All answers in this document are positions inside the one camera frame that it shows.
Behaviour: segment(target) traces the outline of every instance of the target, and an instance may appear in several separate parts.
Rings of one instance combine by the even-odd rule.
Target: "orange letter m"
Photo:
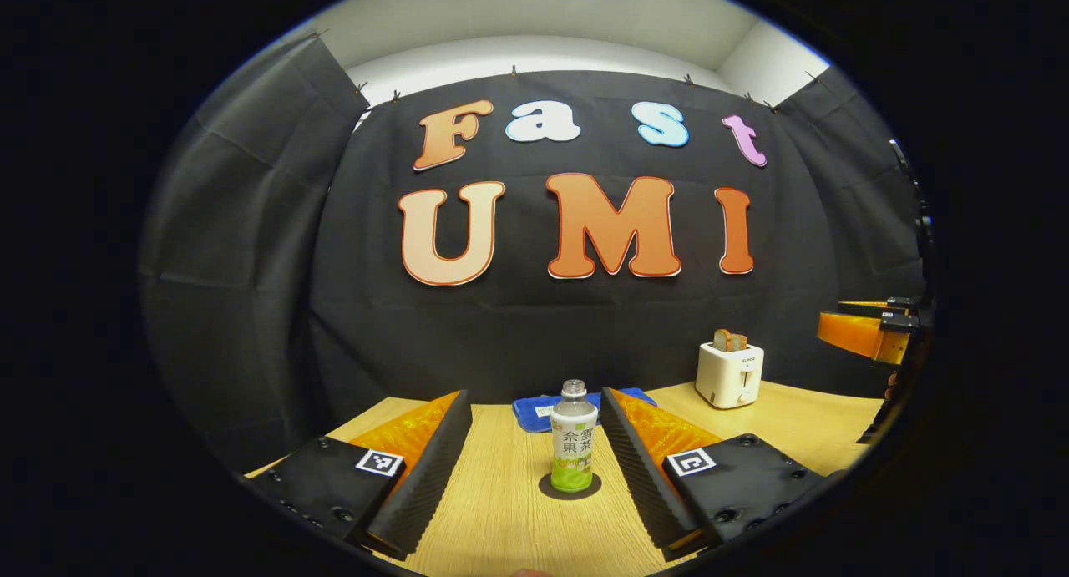
[[[670,182],[652,176],[635,178],[619,212],[590,174],[554,174],[546,178],[545,186],[556,193],[560,204],[559,250],[557,259],[549,262],[553,277],[586,279],[594,274],[594,262],[586,253],[587,237],[608,274],[619,272],[635,235],[638,235],[635,258],[628,264],[632,274],[637,277],[679,274],[668,213],[668,200],[675,192]]]

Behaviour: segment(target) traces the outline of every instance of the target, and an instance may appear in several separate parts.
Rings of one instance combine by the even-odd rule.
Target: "wooden table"
[[[710,406],[693,383],[647,393],[661,408],[725,439],[762,437],[820,474],[849,467],[866,451],[855,440],[882,403],[772,383],[761,384],[756,403],[731,410]],[[387,397],[328,436],[351,440],[421,403]],[[553,436],[524,432],[511,405],[472,405],[471,415],[464,451],[416,553],[403,563],[379,558],[430,577],[508,577],[520,568],[554,577],[642,576],[692,558],[666,563],[653,547],[600,425],[593,468],[601,490],[558,501],[538,488],[549,472]]]

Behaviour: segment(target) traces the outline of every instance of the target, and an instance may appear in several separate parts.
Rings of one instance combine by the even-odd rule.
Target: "black curtain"
[[[309,354],[309,262],[366,98],[313,32],[219,85],[159,174],[138,274],[149,340],[179,408],[231,468],[327,428]]]
[[[838,67],[778,105],[832,230],[841,300],[920,296],[918,207],[894,132]]]
[[[848,90],[840,95],[851,109],[859,103]],[[465,155],[416,173],[420,120],[481,98],[494,110],[479,116],[472,140],[458,140]],[[509,140],[512,108],[537,100],[567,103],[582,135],[560,143]],[[644,142],[631,116],[635,102],[679,108],[690,142]],[[769,158],[763,169],[740,154],[722,124],[730,115],[756,129],[756,144]],[[717,327],[748,334],[766,349],[768,381],[880,397],[889,372],[819,341],[817,323],[836,300],[919,292],[915,247],[908,258],[913,232],[903,227],[915,204],[901,196],[905,178],[885,170],[894,162],[886,139],[854,135],[854,121],[824,120],[812,128],[836,144],[802,146],[791,135],[795,121],[724,91],[610,72],[492,76],[377,106],[345,152],[315,244],[312,342],[334,420],[347,420],[383,395],[427,400],[466,388],[475,403],[509,403],[555,393],[568,378],[594,390],[681,384],[695,378],[698,345]],[[558,204],[545,181],[563,171],[592,174],[618,208],[635,177],[671,182],[679,276],[641,279],[626,268],[610,276],[595,260],[589,279],[549,277]],[[832,177],[876,185],[853,189],[863,197],[834,196],[823,191]],[[458,287],[414,280],[401,261],[398,200],[420,189],[446,191],[436,245],[441,256],[455,258],[467,241],[467,205],[458,191],[480,181],[507,186],[497,200],[491,266]],[[750,197],[752,274],[727,276],[718,268],[719,186]],[[854,239],[865,247],[841,243]],[[632,243],[626,258],[634,249]],[[590,243],[588,256],[597,258]]]

